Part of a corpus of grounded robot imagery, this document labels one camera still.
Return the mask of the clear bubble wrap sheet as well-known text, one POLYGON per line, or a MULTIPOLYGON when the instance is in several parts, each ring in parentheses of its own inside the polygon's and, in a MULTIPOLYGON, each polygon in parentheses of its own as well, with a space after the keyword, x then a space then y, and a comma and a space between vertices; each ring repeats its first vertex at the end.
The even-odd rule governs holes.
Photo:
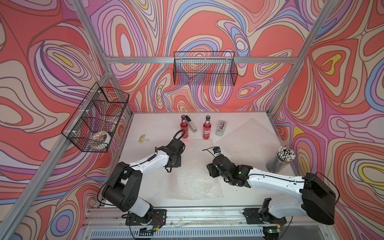
POLYGON ((218 179, 209 175, 207 165, 213 156, 205 151, 212 147, 212 140, 187 140, 182 153, 182 164, 170 173, 169 194, 171 200, 210 200, 224 197, 218 179))

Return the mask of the pink bottle with label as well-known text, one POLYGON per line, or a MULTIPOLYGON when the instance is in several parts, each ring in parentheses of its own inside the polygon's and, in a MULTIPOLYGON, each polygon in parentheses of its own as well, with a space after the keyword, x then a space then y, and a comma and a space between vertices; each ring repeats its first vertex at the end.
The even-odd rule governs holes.
POLYGON ((210 138, 211 128, 211 117, 207 115, 205 123, 203 124, 203 139, 208 140, 210 138))

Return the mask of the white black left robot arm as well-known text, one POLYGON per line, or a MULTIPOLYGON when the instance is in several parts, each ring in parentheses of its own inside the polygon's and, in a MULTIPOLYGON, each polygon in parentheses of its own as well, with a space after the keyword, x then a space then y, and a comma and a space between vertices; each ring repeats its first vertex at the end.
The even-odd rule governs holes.
POLYGON ((153 206, 139 197, 143 177, 164 168, 171 173, 181 167, 185 144, 179 139, 172 139, 168 145, 155 148, 155 152, 134 163, 120 162, 116 165, 110 178, 105 182, 102 198, 122 212, 128 212, 142 218, 148 223, 153 216, 153 206))

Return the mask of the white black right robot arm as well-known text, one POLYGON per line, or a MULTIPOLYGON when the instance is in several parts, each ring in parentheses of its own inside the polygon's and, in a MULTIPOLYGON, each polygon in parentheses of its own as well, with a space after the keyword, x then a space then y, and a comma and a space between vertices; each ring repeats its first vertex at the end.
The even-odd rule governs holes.
POLYGON ((265 189, 288 196, 285 200, 264 200, 259 209, 264 222, 271 218, 308 216, 320 224, 335 223, 336 193, 317 174, 293 177, 269 173, 248 165, 235 165, 224 155, 215 156, 207 169, 212 178, 223 177, 232 186, 265 189))

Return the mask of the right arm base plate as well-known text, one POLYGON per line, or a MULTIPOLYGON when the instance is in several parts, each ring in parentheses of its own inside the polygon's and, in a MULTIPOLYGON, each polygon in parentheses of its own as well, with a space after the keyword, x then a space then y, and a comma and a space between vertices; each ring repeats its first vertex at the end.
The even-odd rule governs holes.
POLYGON ((276 218, 269 212, 260 213, 260 209, 246 208, 243 211, 243 215, 246 218, 248 225, 261 225, 261 224, 272 224, 272 225, 285 225, 287 220, 285 217, 276 218))

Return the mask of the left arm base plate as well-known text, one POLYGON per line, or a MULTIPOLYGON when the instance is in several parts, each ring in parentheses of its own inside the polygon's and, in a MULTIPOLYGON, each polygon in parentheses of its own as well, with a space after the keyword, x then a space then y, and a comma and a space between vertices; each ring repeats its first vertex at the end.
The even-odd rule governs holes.
POLYGON ((166 224, 166 209, 150 209, 144 217, 128 213, 126 217, 126 226, 163 226, 166 224))

